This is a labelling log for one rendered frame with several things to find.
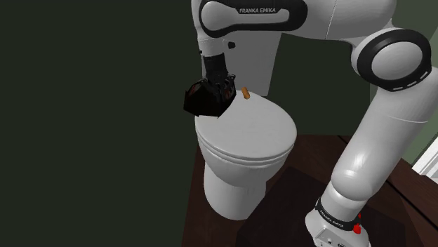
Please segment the black angular box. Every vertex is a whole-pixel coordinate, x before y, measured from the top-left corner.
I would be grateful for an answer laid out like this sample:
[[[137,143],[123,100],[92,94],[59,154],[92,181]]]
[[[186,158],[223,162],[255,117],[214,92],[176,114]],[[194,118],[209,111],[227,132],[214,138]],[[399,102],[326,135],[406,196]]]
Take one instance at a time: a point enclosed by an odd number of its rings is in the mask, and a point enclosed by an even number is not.
[[[232,74],[222,83],[213,83],[207,78],[198,80],[185,91],[183,109],[195,116],[220,117],[237,94],[234,79]]]

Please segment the white toilet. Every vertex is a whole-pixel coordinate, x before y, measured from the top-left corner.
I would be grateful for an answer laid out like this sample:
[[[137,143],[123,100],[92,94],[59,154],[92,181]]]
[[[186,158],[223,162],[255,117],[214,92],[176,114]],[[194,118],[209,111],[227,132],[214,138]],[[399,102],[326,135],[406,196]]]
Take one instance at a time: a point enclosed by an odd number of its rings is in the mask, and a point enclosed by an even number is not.
[[[277,32],[228,34],[225,40],[236,46],[225,51],[225,60],[236,76],[237,95],[220,117],[194,120],[205,160],[207,202],[230,220],[245,220],[254,211],[265,196],[266,182],[284,165],[296,141],[290,115],[266,98],[280,38]]]

